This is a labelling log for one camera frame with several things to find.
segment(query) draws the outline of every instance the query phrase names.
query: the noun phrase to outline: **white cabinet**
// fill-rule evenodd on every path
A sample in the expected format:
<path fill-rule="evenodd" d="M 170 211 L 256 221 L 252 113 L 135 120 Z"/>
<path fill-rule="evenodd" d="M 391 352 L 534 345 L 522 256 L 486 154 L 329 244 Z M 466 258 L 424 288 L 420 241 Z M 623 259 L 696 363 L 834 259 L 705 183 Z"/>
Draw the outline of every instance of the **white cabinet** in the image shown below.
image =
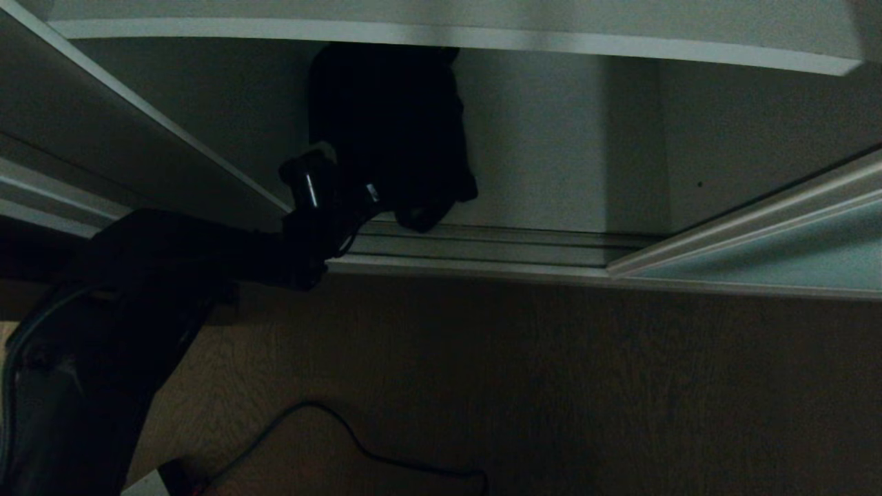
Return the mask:
<path fill-rule="evenodd" d="M 792 268 L 736 275 L 723 261 L 767 268 L 762 260 L 776 258 L 766 252 L 731 250 L 791 234 L 820 246 L 828 230 L 799 229 L 876 200 L 882 34 L 867 26 L 882 10 L 844 1 L 432 5 L 32 0 L 28 11 L 3 0 L 3 36 L 23 55 L 0 61 L 0 131 L 87 170 L 94 177 L 71 185 L 122 207 L 273 229 L 291 207 L 276 170 L 307 146 L 306 71 L 327 41 L 459 46 L 478 199 L 427 237 L 388 218 L 369 224 L 337 270 L 849 287 L 848 278 L 783 275 Z M 101 181 L 140 200 L 99 191 Z M 882 281 L 870 259 L 864 267 Z M 689 260 L 703 260 L 704 272 Z"/>

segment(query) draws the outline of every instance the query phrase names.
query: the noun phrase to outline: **black bag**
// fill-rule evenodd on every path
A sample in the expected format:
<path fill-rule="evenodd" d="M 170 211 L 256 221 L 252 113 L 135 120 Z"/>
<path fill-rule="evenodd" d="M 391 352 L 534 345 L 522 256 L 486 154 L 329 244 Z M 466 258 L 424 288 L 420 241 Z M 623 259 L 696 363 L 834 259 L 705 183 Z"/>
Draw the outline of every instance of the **black bag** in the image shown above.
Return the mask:
<path fill-rule="evenodd" d="M 330 144 L 346 177 L 372 184 L 419 232 L 478 194 L 451 68 L 458 52 L 332 43 L 310 67 L 310 142 Z"/>

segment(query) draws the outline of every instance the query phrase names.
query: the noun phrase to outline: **black cable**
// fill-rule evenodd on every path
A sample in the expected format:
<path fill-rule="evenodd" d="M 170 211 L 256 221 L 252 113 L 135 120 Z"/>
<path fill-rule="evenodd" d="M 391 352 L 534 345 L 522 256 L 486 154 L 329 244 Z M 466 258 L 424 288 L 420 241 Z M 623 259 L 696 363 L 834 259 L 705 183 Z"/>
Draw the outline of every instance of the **black cable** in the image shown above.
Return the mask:
<path fill-rule="evenodd" d="M 346 432 L 349 433 L 349 437 L 352 439 L 353 443 L 355 443 L 355 447 L 358 448 L 358 451 L 361 452 L 361 454 L 368 459 L 373 460 L 374 462 L 385 463 L 387 465 L 400 467 L 402 469 L 416 470 L 418 472 L 424 472 L 440 477 L 456 478 L 461 480 L 480 476 L 482 480 L 481 495 L 483 496 L 490 493 L 490 480 L 487 477 L 487 473 L 483 470 L 457 471 L 440 469 L 438 467 L 433 467 L 427 463 L 404 462 L 402 460 L 395 460 L 393 458 L 388 458 L 382 455 L 375 455 L 368 451 L 366 447 L 364 447 L 362 442 L 358 440 L 358 438 L 355 436 L 355 431 L 352 430 L 352 427 L 349 426 L 346 420 L 344 420 L 339 413 L 331 410 L 330 407 L 320 402 L 299 402 L 287 407 L 278 416 L 276 416 L 276 418 L 272 422 L 270 422 L 267 427 L 264 428 L 264 430 L 254 439 L 254 441 L 251 442 L 251 444 L 247 448 L 245 448 L 244 451 L 242 451 L 240 455 L 238 455 L 232 462 L 228 463 L 227 466 L 225 466 L 223 469 L 220 469 L 217 474 L 209 478 L 202 486 L 202 488 L 198 492 L 196 492 L 196 494 L 204 494 L 210 487 L 226 477 L 232 469 L 234 469 L 245 458 L 251 455 L 251 453 L 253 453 L 254 450 L 258 448 L 260 443 L 262 443 L 267 437 L 269 437 L 269 435 L 273 432 L 273 430 L 275 430 L 276 427 L 279 426 L 279 424 L 284 422 L 294 412 L 304 408 L 314 408 L 316 410 L 321 410 L 324 411 L 324 413 L 333 417 L 334 420 L 339 422 L 343 426 L 343 428 L 346 429 Z"/>

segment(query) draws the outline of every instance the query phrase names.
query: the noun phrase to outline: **black object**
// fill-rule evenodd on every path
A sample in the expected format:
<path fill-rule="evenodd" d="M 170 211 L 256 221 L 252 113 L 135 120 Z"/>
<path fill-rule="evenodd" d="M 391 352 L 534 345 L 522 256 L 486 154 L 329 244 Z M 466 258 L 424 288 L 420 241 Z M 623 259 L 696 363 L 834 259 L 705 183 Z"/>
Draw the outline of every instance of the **black object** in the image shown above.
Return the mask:
<path fill-rule="evenodd" d="M 355 431 L 352 430 L 352 427 L 349 423 L 336 411 L 328 407 L 327 405 L 321 402 L 299 402 L 295 403 L 286 409 L 284 409 L 276 418 L 273 419 L 272 422 L 267 425 L 263 431 L 251 442 L 251 444 L 242 451 L 232 462 L 228 463 L 223 469 L 209 478 L 202 488 L 197 492 L 197 495 L 203 494 L 213 485 L 217 485 L 224 477 L 229 475 L 229 473 L 235 469 L 246 458 L 248 458 L 251 453 L 254 452 L 255 449 L 260 446 L 260 444 L 267 438 L 276 427 L 279 426 L 282 422 L 284 422 L 288 417 L 299 410 L 303 410 L 305 408 L 313 408 L 316 410 L 321 410 L 327 415 L 331 416 L 334 420 L 336 420 L 340 425 L 346 429 L 346 432 L 349 434 L 349 438 L 352 439 L 352 442 L 355 443 L 355 447 L 358 449 L 359 453 L 364 455 L 365 457 L 373 460 L 374 462 L 385 463 L 387 465 L 392 465 L 394 467 L 399 467 L 407 470 L 416 470 L 418 472 L 423 472 L 435 476 L 440 477 L 448 477 L 448 478 L 457 478 L 461 480 L 470 479 L 473 477 L 481 478 L 481 495 L 487 494 L 490 490 L 490 480 L 487 477 L 487 473 L 483 470 L 449 470 L 449 469 L 440 469 L 438 467 L 433 467 L 426 463 L 419 462 L 404 462 L 402 460 L 395 460 L 394 458 L 389 458 L 387 456 L 376 455 L 371 453 L 368 448 L 364 447 L 362 442 L 358 440 L 358 437 L 355 436 Z"/>
<path fill-rule="evenodd" d="M 0 215 L 0 279 L 52 282 L 86 240 Z"/>
<path fill-rule="evenodd" d="M 168 496 L 193 496 L 193 493 L 198 491 L 180 460 L 165 462 L 156 471 L 159 472 L 162 483 L 166 486 Z"/>
<path fill-rule="evenodd" d="M 382 208 L 419 232 L 478 194 L 451 67 L 458 53 L 332 43 L 310 67 L 310 141 L 329 143 L 348 181 L 372 184 Z"/>
<path fill-rule="evenodd" d="M 153 395 L 232 281 L 309 289 L 373 216 L 425 231 L 474 198 L 454 57 L 319 54 L 310 134 L 332 149 L 280 168 L 295 197 L 281 234 L 139 210 L 86 244 L 6 343 L 0 496 L 117 496 Z"/>

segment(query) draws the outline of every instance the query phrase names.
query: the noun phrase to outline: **white shelf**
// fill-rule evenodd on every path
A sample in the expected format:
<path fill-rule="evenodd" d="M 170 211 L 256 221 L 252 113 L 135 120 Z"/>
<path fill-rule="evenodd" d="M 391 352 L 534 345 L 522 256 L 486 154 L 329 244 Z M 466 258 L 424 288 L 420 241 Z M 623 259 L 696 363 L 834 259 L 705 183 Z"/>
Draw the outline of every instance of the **white shelf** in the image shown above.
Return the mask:
<path fill-rule="evenodd" d="M 232 37 L 640 56 L 841 75 L 882 61 L 882 4 L 849 0 L 27 0 L 69 39 Z"/>

